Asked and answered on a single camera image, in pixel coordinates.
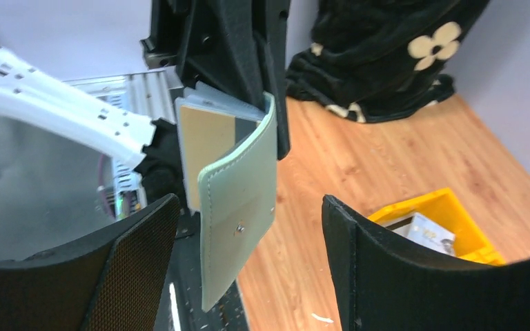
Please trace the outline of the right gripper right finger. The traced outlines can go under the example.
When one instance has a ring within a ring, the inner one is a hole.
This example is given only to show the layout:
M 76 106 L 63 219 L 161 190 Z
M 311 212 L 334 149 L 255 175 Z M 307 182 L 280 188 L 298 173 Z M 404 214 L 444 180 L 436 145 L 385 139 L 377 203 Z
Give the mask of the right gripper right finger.
M 530 259 L 451 257 L 333 195 L 322 200 L 322 229 L 343 330 L 530 330 Z

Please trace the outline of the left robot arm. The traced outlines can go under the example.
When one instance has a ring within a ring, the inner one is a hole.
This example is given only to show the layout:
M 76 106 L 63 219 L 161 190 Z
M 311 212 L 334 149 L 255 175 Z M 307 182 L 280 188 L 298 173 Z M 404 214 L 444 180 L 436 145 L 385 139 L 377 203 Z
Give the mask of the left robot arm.
M 181 82 L 206 83 L 255 106 L 257 129 L 199 172 L 203 208 L 261 198 L 275 202 L 277 162 L 291 148 L 284 60 L 288 1 L 154 1 L 147 63 L 165 56 Z M 125 162 L 152 201 L 182 189 L 168 153 L 176 127 L 110 106 L 20 59 L 0 45 L 0 114 L 49 130 Z

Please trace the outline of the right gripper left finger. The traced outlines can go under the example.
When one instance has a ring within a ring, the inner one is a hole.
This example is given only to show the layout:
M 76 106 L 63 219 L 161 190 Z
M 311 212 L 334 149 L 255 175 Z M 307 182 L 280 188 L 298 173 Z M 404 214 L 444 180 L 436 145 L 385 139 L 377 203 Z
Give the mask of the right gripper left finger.
M 152 330 L 179 216 L 168 194 L 74 241 L 0 261 L 0 330 Z

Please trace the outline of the green leather card holder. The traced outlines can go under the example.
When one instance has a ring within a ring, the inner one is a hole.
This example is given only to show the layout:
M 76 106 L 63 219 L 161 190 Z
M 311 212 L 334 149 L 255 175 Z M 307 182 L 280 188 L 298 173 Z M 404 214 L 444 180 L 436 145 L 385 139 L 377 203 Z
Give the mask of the green leather card holder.
M 235 118 L 235 145 L 198 176 L 202 309 L 209 311 L 236 280 L 275 219 L 277 113 L 265 92 L 261 109 L 205 83 L 175 100 Z

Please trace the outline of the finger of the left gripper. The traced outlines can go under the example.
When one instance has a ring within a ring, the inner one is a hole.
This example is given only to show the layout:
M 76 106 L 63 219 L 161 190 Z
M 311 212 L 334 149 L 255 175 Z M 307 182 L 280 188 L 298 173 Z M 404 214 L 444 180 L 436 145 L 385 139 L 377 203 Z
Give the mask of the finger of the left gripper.
M 263 83 L 251 1 L 191 1 L 177 55 L 185 86 L 201 81 L 261 109 Z
M 264 89 L 275 97 L 277 110 L 277 158 L 291 149 L 286 107 L 286 35 L 289 1 L 256 0 L 253 5 L 253 33 L 257 42 Z

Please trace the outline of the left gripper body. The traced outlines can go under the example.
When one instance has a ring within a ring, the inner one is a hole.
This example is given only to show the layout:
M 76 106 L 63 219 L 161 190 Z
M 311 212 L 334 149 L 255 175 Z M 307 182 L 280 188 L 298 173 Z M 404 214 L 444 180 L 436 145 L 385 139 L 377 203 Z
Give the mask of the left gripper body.
M 185 68 L 194 16 L 201 1 L 153 0 L 149 36 L 140 41 L 148 68 Z

